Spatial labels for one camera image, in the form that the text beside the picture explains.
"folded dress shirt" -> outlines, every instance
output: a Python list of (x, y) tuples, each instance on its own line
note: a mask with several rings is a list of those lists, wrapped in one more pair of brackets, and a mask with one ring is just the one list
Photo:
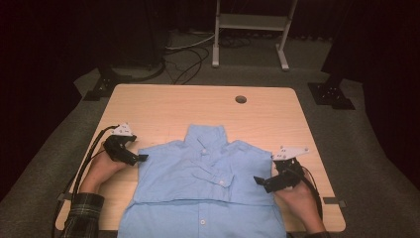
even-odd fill
[(184, 141), (139, 150), (139, 183), (118, 237), (286, 237), (272, 193), (271, 152), (227, 141), (223, 126), (190, 125)]

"white metal frame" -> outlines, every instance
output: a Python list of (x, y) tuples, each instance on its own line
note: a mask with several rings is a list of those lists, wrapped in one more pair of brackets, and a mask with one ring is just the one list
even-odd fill
[(278, 58), (281, 62), (281, 68), (285, 71), (289, 70), (286, 57), (284, 55), (284, 45), (287, 34), (293, 19), (294, 10), (296, 9), (297, 0), (293, 0), (289, 13), (285, 17), (277, 16), (257, 16), (257, 15), (239, 15), (239, 14), (221, 14), (220, 0), (217, 0), (216, 7), (216, 24), (214, 31), (213, 45), (213, 61), (212, 66), (218, 67), (219, 62), (219, 33), (220, 29), (250, 29), (250, 30), (268, 30), (283, 32), (279, 44), (275, 44)]

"person's right hand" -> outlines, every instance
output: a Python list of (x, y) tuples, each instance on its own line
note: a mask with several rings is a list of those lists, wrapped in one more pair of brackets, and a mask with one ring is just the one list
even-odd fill
[[(305, 172), (305, 177), (310, 180), (307, 172)], [(292, 214), (302, 221), (308, 234), (326, 231), (319, 217), (315, 198), (305, 182), (301, 181), (292, 189), (278, 190), (274, 194), (283, 200)]]

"wooden table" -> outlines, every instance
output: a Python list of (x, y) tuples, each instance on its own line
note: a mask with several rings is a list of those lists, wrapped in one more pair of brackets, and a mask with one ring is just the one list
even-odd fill
[[(237, 102), (238, 96), (245, 97), (246, 102)], [(183, 140), (190, 124), (223, 125), (229, 142), (242, 140), (273, 153), (280, 146), (307, 147), (310, 153), (297, 157), (298, 161), (312, 173), (321, 198), (335, 197), (291, 88), (120, 84), (110, 97), (93, 139), (104, 128), (125, 122), (138, 136), (130, 146), (134, 153), (140, 148)], [(137, 183), (138, 167), (134, 166), (116, 173), (101, 186), (100, 194), (106, 197), (99, 220), (101, 230), (118, 230)], [(304, 231), (287, 207), (278, 203), (286, 230)], [(63, 228), (69, 207), (66, 201), (55, 224), (58, 230)], [(323, 203), (323, 210), (329, 231), (345, 229), (338, 204)]]

